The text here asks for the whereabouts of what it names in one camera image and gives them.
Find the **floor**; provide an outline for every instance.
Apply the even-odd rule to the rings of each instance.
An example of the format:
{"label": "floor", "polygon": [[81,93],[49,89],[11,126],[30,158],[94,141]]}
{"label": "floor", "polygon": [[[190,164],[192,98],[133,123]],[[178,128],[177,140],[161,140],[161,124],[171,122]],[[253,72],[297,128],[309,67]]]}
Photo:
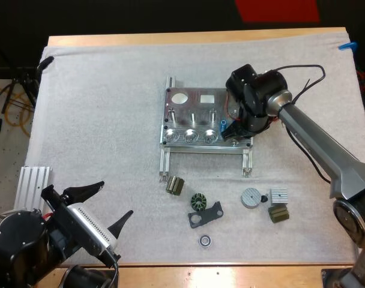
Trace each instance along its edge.
{"label": "floor", "polygon": [[[7,85],[9,80],[0,80],[0,88]],[[17,86],[14,90],[16,94],[22,92],[22,87]],[[5,121],[1,114],[2,105],[6,95],[0,97],[0,118],[3,119],[0,133],[0,214],[13,209],[16,188],[19,180],[20,169],[24,165],[26,152],[29,145],[29,137],[25,135],[19,126],[11,126]],[[21,109],[10,106],[8,118],[12,124],[19,123]],[[25,129],[29,132],[32,125],[33,116],[23,115]]]}

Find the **black cable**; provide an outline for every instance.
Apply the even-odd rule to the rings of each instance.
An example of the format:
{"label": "black cable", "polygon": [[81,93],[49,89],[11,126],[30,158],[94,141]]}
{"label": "black cable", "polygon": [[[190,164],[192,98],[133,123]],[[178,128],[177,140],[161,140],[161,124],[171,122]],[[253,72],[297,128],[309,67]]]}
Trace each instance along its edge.
{"label": "black cable", "polygon": [[118,277],[118,264],[115,263],[113,267],[115,268],[115,275],[113,276],[112,281],[110,282],[108,288],[113,287],[113,285],[115,284],[115,280]]}
{"label": "black cable", "polygon": [[307,90],[309,90],[310,88],[312,88],[313,86],[315,86],[317,83],[319,83],[320,81],[322,81],[325,78],[325,70],[323,68],[323,66],[318,65],[318,64],[309,64],[309,65],[287,65],[287,66],[282,66],[279,68],[274,69],[275,71],[279,71],[282,69],[287,69],[287,68],[309,68],[309,67],[316,67],[316,68],[320,68],[322,71],[322,76],[317,79],[316,81],[312,82],[310,85],[308,85],[310,79],[308,80],[308,82],[305,84],[303,90],[301,90],[296,96],[295,98],[293,98],[292,100],[292,104],[295,104],[296,101],[299,99],[299,97],[301,95],[303,95]]}
{"label": "black cable", "polygon": [[317,174],[323,179],[326,183],[331,184],[331,181],[329,181],[320,171],[319,167],[317,167],[316,163],[313,161],[312,157],[309,155],[309,153],[296,141],[295,137],[292,135],[292,133],[289,131],[288,128],[286,128],[286,131],[288,132],[289,137],[292,139],[292,141],[296,144],[297,147],[300,148],[300,150],[305,154],[305,156],[309,159],[309,161],[312,163],[313,167],[316,169]]}
{"label": "black cable", "polygon": [[[307,90],[315,86],[317,83],[322,81],[325,78],[325,70],[323,66],[318,64],[306,64],[306,65],[287,65],[282,66],[279,68],[276,68],[275,71],[279,71],[282,69],[288,69],[288,68],[309,68],[309,67],[316,67],[319,68],[322,71],[322,76],[317,79],[316,81],[313,81],[310,85],[308,85],[310,79],[308,79],[307,83],[305,84],[304,88],[293,98],[292,104],[295,104],[296,101],[299,99],[301,95],[303,95]],[[286,131],[288,132],[289,137],[292,139],[292,141],[296,144],[297,147],[305,154],[305,156],[309,159],[309,161],[312,163],[313,167],[316,169],[317,174],[323,179],[326,183],[331,183],[320,171],[319,167],[316,165],[316,163],[313,161],[312,157],[309,155],[309,153],[296,141],[295,137],[292,135],[292,133],[289,131],[288,128],[286,128]]]}

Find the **white ribbed component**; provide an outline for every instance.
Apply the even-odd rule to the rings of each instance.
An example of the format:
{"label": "white ribbed component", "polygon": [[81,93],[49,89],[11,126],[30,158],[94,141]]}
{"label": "white ribbed component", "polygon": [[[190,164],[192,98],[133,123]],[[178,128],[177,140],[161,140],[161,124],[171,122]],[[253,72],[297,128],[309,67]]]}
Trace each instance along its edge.
{"label": "white ribbed component", "polygon": [[288,204],[288,189],[287,188],[272,188],[271,189],[271,204]]}

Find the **silver metal cylinder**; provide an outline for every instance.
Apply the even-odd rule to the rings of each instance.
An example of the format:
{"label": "silver metal cylinder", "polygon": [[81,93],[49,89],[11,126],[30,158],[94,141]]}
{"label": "silver metal cylinder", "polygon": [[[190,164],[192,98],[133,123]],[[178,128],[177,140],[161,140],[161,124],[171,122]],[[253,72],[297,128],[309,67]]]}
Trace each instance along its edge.
{"label": "silver metal cylinder", "polygon": [[212,123],[215,123],[216,122],[216,111],[215,110],[209,111],[209,116],[210,116],[210,121]]}
{"label": "silver metal cylinder", "polygon": [[292,102],[292,94],[288,90],[281,90],[280,92],[273,94],[267,102],[268,116],[277,116],[281,108],[290,102]]}
{"label": "silver metal cylinder", "polygon": [[174,110],[169,111],[169,117],[172,120],[172,122],[176,122],[176,112]]}

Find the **round metal disc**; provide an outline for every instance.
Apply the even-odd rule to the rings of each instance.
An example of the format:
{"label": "round metal disc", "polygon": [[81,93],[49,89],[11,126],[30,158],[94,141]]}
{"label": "round metal disc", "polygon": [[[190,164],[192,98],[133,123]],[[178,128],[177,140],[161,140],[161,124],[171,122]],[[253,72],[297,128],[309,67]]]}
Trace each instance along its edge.
{"label": "round metal disc", "polygon": [[241,195],[241,202],[246,208],[256,208],[261,201],[261,194],[256,188],[247,188]]}

